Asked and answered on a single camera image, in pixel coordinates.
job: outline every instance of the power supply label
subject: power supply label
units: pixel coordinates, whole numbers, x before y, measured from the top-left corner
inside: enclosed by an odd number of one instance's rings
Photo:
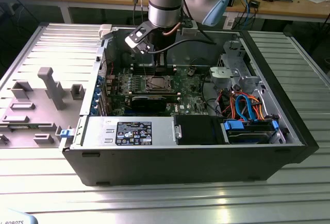
[[[152,141],[151,122],[118,122],[117,145],[152,145]]]

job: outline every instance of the electronic equipment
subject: electronic equipment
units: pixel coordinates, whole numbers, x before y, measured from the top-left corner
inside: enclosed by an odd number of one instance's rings
[[[248,32],[173,47],[165,71],[122,44],[129,34],[103,41],[77,128],[61,135],[84,184],[266,180],[318,148]]]

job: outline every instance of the gray plastic part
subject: gray plastic part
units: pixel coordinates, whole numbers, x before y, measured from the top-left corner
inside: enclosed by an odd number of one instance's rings
[[[51,97],[56,109],[63,110],[65,108],[65,104],[62,100],[61,93],[57,90],[52,74],[53,69],[51,67],[41,67],[38,72],[38,77],[45,83],[48,94]]]
[[[33,89],[27,81],[17,81],[11,91],[18,101],[27,101],[28,97],[25,92],[33,91]]]
[[[0,134],[0,143],[7,144],[8,141],[9,139],[5,135]]]
[[[26,92],[29,97],[29,101],[33,102],[36,106],[33,110],[13,110],[10,108],[11,103],[16,103],[14,98],[6,109],[4,116],[23,116],[29,117],[29,122],[26,125],[38,124],[49,125],[55,123],[56,126],[61,126],[66,129],[68,126],[76,127],[79,120],[79,112],[81,109],[82,100],[73,100],[70,89],[64,89],[63,101],[66,108],[63,111],[58,111],[54,106],[54,103],[46,95],[45,89],[34,89],[33,91]],[[27,129],[24,125],[19,124],[4,124],[0,123],[0,133],[3,133],[10,143],[2,145],[0,143],[0,149],[6,148],[55,148],[59,146],[59,141],[56,139],[54,131],[42,131],[38,126],[35,128]],[[36,144],[33,140],[35,133],[49,133],[54,139],[54,143],[51,144]]]
[[[0,125],[0,132],[12,132],[8,125]]]
[[[37,144],[53,143],[54,139],[50,134],[35,134],[33,138]]]
[[[9,122],[9,123],[27,123],[29,122],[28,116],[5,116],[2,119],[2,122]]]
[[[55,125],[55,123],[51,123],[49,125],[39,125],[38,128],[41,131],[56,131],[56,125]]]
[[[84,99],[85,90],[82,84],[73,84],[70,92],[74,100]]]
[[[61,126],[58,126],[57,129],[56,129],[56,131],[55,131],[55,136],[56,136],[57,140],[59,140],[59,141],[61,141],[61,136],[60,136],[61,131],[62,131],[62,127]]]
[[[30,102],[20,102],[20,103],[12,103],[10,105],[12,110],[33,110],[36,108],[35,104]]]
[[[56,83],[57,91],[59,92],[59,94],[60,94],[61,97],[63,98],[63,97],[64,97],[64,90],[63,90],[63,88],[62,88],[61,83],[60,83],[59,81],[55,81],[55,83]],[[45,92],[46,92],[48,98],[51,99],[52,97],[51,97],[50,94],[48,93],[48,90],[47,90],[47,89],[45,89]]]

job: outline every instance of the blue cable on desk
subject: blue cable on desk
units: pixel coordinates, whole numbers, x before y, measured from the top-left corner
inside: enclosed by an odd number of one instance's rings
[[[249,14],[250,14],[250,8],[249,8],[249,4],[248,4],[248,2],[246,1],[246,0],[244,0],[245,1],[245,3],[246,3],[246,9],[247,9],[247,14],[246,14],[246,18],[245,18],[245,22],[244,22],[244,24],[243,24],[243,27],[242,27],[242,30],[244,29],[244,27],[245,27],[245,25],[246,25],[246,22],[248,21],[248,19],[249,19]]]
[[[236,112],[237,112],[237,114],[238,114],[242,119],[244,119],[245,122],[248,121],[248,119],[247,119],[247,118],[241,113],[241,111],[239,110],[238,102],[239,102],[239,100],[240,100],[241,98],[245,98],[245,100],[246,100],[247,110],[248,110],[248,112],[249,112],[249,116],[250,116],[250,118],[251,118],[252,120],[257,120],[257,119],[256,119],[256,116],[254,115],[254,113],[253,113],[253,111],[252,111],[252,104],[251,104],[250,99],[249,99],[247,96],[242,95],[242,94],[239,95],[239,96],[237,96],[237,98],[236,98],[235,107],[236,107]]]

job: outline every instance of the metal frame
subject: metal frame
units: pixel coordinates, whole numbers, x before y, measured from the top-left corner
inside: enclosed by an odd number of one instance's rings
[[[118,9],[118,10],[133,10],[133,5],[125,4],[99,4],[99,3],[83,3],[83,2],[62,2],[62,1],[47,1],[47,0],[20,0],[24,4],[31,5],[46,5],[57,6],[61,10],[61,14],[65,23],[74,23],[70,15],[70,7],[76,8],[94,8],[94,9]],[[17,3],[16,0],[0,0],[0,3]],[[144,10],[148,10],[148,6],[143,6]],[[136,10],[140,11],[141,7],[136,6]],[[242,12],[224,12],[226,16],[223,29],[231,29],[234,24],[234,19],[242,15]],[[300,21],[300,22],[324,22],[325,18],[311,18],[305,16],[291,16],[291,15],[277,15],[277,14],[256,14],[259,19],[273,19],[273,20],[286,20],[286,21]]]

